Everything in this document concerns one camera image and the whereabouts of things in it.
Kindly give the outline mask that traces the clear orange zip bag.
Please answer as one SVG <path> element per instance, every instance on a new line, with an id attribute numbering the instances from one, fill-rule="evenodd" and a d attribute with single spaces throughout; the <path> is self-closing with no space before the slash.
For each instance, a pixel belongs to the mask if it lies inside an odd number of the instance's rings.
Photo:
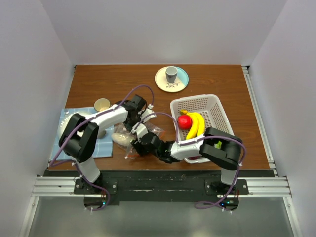
<path id="1" fill-rule="evenodd" d="M 162 138 L 165 131 L 152 123 L 145 123 L 145 127 L 149 132 L 153 132 L 159 138 Z M 136 135 L 127 131 L 123 123 L 118 123 L 114 126 L 114 132 L 111 135 L 112 141 L 117 144 L 120 148 L 125 150 L 125 159 L 135 159 L 140 157 L 136 149 L 131 145 L 131 142 L 136 139 Z"/>

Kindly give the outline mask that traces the red fake apple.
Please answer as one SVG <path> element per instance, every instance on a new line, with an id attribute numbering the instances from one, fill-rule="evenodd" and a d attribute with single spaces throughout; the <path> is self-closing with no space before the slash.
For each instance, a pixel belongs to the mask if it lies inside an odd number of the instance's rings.
<path id="1" fill-rule="evenodd" d="M 180 115 L 177 119 L 178 127 L 181 130 L 189 130 L 192 127 L 192 119 L 188 115 Z"/>

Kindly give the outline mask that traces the yellow fake banana bunch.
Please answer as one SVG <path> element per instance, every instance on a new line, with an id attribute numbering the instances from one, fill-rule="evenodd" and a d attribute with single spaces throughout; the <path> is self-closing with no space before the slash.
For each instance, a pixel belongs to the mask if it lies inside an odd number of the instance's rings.
<path id="1" fill-rule="evenodd" d="M 197 136 L 201 136 L 205 132 L 205 120 L 203 116 L 198 112 L 188 112 L 187 110 L 180 110 L 182 116 L 189 116 L 192 125 L 188 134 L 186 135 L 186 140 L 193 139 Z"/>

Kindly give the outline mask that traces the green fake starfruit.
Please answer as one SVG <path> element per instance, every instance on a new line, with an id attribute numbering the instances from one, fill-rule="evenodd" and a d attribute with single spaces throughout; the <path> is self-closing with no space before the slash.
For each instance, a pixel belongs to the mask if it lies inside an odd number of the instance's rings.
<path id="1" fill-rule="evenodd" d="M 218 143 L 214 144 L 214 147 L 217 148 L 217 149 L 221 149 L 221 146 L 222 146 L 222 142 L 219 141 Z"/>

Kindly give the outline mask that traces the purple fake onion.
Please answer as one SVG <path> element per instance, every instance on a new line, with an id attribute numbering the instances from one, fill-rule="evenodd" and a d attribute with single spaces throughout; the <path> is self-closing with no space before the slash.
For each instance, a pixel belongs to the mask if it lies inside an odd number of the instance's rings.
<path id="1" fill-rule="evenodd" d="M 188 159 L 190 159 L 190 160 L 196 160 L 196 159 L 199 159 L 201 156 L 195 156 L 195 157 L 190 157 L 190 158 L 188 158 Z"/>

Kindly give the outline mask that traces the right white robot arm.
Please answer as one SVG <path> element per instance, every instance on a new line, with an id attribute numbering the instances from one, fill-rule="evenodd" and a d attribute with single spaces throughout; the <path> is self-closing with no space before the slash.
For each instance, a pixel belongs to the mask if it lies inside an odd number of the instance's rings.
<path id="1" fill-rule="evenodd" d="M 220 189 L 231 194 L 237 189 L 239 164 L 245 154 L 242 140 L 216 128 L 207 128 L 205 133 L 185 141 L 163 141 L 152 132 L 131 142 L 136 152 L 145 156 L 152 154 L 165 163 L 180 162 L 186 158 L 204 157 L 221 170 Z"/>

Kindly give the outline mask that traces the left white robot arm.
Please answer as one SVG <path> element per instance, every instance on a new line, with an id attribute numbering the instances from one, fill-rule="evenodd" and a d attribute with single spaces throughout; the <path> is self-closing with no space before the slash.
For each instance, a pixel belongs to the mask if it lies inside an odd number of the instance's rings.
<path id="1" fill-rule="evenodd" d="M 101 172 L 93 158 L 95 145 L 101 131 L 124 123 L 127 129 L 140 121 L 143 107 L 147 101 L 135 95 L 131 100 L 113 104 L 106 110 L 87 116 L 73 114 L 59 139 L 60 150 L 74 158 L 79 171 L 86 178 L 85 188 L 92 194 L 102 189 Z"/>

